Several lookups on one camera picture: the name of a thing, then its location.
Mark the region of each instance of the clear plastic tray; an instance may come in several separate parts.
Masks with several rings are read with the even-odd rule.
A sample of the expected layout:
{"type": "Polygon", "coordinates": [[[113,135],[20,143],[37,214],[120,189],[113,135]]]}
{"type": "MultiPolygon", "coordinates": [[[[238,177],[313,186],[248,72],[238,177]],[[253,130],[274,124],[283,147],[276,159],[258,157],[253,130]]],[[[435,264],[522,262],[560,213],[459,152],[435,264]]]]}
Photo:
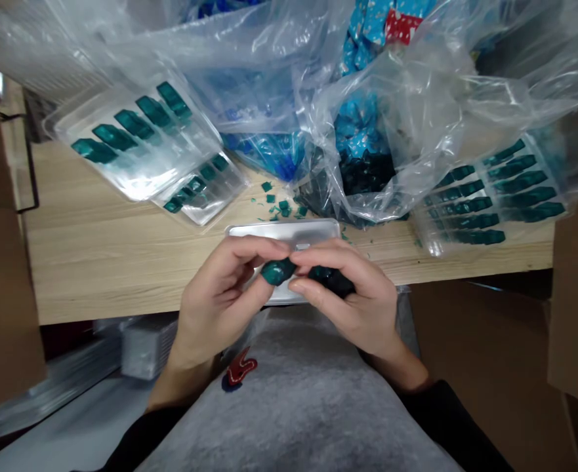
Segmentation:
{"type": "Polygon", "coordinates": [[[44,128],[132,201],[145,201],[221,150],[220,136],[186,93],[163,72],[150,86],[92,89],[59,107],[44,128]]]}
{"type": "Polygon", "coordinates": [[[424,247],[442,257],[501,245],[565,216],[555,158],[525,133],[512,147],[453,169],[412,211],[424,247]]]}
{"type": "MultiPolygon", "coordinates": [[[[321,243],[333,237],[341,237],[339,222],[332,218],[314,218],[295,222],[268,222],[244,226],[228,226],[226,236],[263,236],[289,243],[295,250],[304,250],[309,246],[321,243]]],[[[257,277],[260,267],[245,285],[257,277]]],[[[289,282],[277,286],[267,305],[294,305],[308,303],[304,297],[289,290],[289,282]]]]}
{"type": "Polygon", "coordinates": [[[202,162],[152,201],[180,221],[207,225],[226,208],[249,181],[223,152],[202,162]]]}

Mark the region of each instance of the fingernail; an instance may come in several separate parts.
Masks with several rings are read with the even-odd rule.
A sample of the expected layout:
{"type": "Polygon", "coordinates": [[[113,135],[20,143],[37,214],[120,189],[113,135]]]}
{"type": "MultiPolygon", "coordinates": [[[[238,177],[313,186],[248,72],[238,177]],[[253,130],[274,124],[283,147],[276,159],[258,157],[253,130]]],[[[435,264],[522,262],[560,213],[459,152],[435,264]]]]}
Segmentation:
{"type": "Polygon", "coordinates": [[[289,285],[289,290],[299,294],[303,294],[305,292],[304,286],[299,282],[293,282],[291,285],[289,285]]]}

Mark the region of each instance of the black sleeve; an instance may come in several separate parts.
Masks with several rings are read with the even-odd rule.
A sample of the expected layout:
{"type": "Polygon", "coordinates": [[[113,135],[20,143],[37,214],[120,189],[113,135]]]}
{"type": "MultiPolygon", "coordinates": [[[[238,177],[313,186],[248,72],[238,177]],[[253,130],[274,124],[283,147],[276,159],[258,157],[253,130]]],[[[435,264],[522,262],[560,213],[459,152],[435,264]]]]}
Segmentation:
{"type": "Polygon", "coordinates": [[[189,406],[174,406],[139,417],[98,472],[133,472],[162,442],[189,406]]]}
{"type": "Polygon", "coordinates": [[[412,395],[399,395],[424,432],[466,472],[512,471],[443,380],[412,395]]]}

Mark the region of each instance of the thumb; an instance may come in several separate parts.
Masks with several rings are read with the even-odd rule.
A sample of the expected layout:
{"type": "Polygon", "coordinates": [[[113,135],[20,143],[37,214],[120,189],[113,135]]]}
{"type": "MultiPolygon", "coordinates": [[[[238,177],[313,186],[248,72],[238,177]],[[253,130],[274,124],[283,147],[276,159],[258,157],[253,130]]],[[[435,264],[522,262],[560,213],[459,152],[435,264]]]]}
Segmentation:
{"type": "Polygon", "coordinates": [[[308,303],[321,311],[335,325],[349,315],[351,308],[319,282],[298,278],[289,283],[289,290],[301,294],[308,303]]]}
{"type": "Polygon", "coordinates": [[[230,317],[238,320],[239,323],[247,324],[269,301],[274,293],[274,288],[259,275],[226,311],[229,311],[230,317]]]}

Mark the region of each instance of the gray fabric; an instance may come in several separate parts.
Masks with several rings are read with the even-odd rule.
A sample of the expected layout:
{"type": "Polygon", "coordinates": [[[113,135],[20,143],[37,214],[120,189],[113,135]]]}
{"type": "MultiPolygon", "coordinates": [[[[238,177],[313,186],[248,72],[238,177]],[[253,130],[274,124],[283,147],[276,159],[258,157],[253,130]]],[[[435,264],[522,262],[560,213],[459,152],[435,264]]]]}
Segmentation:
{"type": "Polygon", "coordinates": [[[247,346],[241,387],[221,374],[138,470],[459,470],[310,306],[259,313],[226,365],[247,346]]]}

